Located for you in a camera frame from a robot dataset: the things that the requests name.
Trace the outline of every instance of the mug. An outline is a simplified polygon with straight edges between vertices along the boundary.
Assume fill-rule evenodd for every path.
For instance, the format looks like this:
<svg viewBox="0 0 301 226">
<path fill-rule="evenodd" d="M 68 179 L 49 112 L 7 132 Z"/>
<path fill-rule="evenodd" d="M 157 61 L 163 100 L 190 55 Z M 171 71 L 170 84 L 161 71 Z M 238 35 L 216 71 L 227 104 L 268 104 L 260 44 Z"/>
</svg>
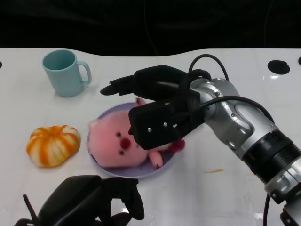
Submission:
<svg viewBox="0 0 301 226">
<path fill-rule="evenodd" d="M 86 62 L 77 61 L 76 55 L 69 50 L 56 50 L 48 53 L 42 65 L 52 87 L 63 97 L 72 97 L 84 89 L 84 85 L 91 83 L 91 71 Z M 88 74 L 88 81 L 83 81 L 79 72 L 79 65 L 83 65 Z"/>
</svg>

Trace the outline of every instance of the pumpkin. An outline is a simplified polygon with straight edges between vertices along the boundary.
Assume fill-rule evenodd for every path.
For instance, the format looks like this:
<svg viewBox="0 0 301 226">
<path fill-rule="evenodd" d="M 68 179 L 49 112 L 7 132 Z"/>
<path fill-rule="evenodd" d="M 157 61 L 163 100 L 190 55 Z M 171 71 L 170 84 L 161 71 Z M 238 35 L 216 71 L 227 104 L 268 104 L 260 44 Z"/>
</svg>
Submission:
<svg viewBox="0 0 301 226">
<path fill-rule="evenodd" d="M 79 132 L 73 127 L 40 127 L 31 134 L 26 151 L 35 165 L 53 167 L 77 152 L 79 145 Z"/>
</svg>

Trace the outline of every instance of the plate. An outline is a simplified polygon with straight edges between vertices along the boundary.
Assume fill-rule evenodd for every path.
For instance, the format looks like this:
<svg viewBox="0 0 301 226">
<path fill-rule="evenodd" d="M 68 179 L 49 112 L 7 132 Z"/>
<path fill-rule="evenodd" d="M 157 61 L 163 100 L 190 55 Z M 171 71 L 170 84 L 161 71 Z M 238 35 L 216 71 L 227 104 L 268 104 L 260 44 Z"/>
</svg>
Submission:
<svg viewBox="0 0 301 226">
<path fill-rule="evenodd" d="M 124 110 L 130 110 L 131 108 L 135 107 L 135 103 L 125 103 L 121 105 L 117 105 L 115 107 L 110 108 L 109 110 L 102 113 L 98 119 L 103 118 L 104 116 L 115 112 L 115 111 L 124 111 Z M 88 133 L 87 141 L 90 139 L 90 132 Z M 99 168 L 104 170 L 107 174 L 114 176 L 114 177 L 125 177 L 125 178 L 143 178 L 155 175 L 157 173 L 162 172 L 168 165 L 171 164 L 171 160 L 174 157 L 174 153 L 172 152 L 161 152 L 161 156 L 163 159 L 163 166 L 160 169 L 156 169 L 149 158 L 147 158 L 143 163 L 141 163 L 139 166 L 135 167 L 120 167 L 120 168 L 103 168 L 101 167 L 97 161 L 91 156 L 90 150 L 88 148 L 88 152 L 90 157 L 93 159 L 93 161 L 97 164 Z"/>
</svg>

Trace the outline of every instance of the pink plush pig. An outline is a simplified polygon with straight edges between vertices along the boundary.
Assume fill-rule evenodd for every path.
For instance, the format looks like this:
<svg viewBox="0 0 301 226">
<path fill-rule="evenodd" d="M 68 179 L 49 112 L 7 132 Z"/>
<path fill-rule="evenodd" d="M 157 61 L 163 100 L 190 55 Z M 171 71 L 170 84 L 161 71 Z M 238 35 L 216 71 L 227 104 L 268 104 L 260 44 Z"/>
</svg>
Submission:
<svg viewBox="0 0 301 226">
<path fill-rule="evenodd" d="M 136 105 L 145 104 L 137 98 Z M 128 134 L 130 129 L 128 111 L 117 111 L 89 124 L 90 139 L 87 147 L 97 163 L 104 167 L 138 166 L 147 157 L 157 169 L 163 166 L 159 151 L 178 152 L 185 146 L 180 140 L 170 145 L 157 147 L 146 151 L 142 149 Z"/>
</svg>

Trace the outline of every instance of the white table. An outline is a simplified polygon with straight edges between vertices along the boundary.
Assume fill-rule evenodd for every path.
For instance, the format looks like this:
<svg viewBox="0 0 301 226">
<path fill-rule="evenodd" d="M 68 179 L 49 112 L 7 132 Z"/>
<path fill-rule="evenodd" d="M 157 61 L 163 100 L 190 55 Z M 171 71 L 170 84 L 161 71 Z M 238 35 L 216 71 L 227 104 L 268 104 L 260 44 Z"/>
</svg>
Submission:
<svg viewBox="0 0 301 226">
<path fill-rule="evenodd" d="M 0 221 L 12 226 L 30 218 L 22 194 L 27 194 L 36 213 L 67 177 L 107 175 L 96 168 L 86 149 L 87 125 L 104 110 L 134 100 L 133 95 L 105 97 L 99 91 L 109 81 L 154 65 L 187 71 L 203 53 L 213 54 L 225 65 L 230 81 L 243 97 L 253 99 L 271 113 L 276 124 L 301 147 L 301 66 L 296 49 L 207 49 L 165 57 L 106 57 L 75 51 L 91 68 L 93 82 L 78 96 L 57 96 L 41 61 L 53 49 L 0 49 Z M 291 71 L 276 75 L 270 60 L 285 60 Z M 201 59 L 195 68 L 223 77 L 212 59 Z M 37 127 L 71 125 L 81 134 L 80 150 L 62 166 L 35 167 L 25 151 Z M 130 226 L 261 226 L 265 191 L 261 181 L 211 131 L 202 125 L 186 138 L 186 148 L 164 173 L 141 179 L 145 219 Z M 204 174 L 217 169 L 223 172 Z M 126 211 L 113 201 L 113 213 Z M 271 201 L 268 224 L 281 226 L 283 205 Z"/>
</svg>

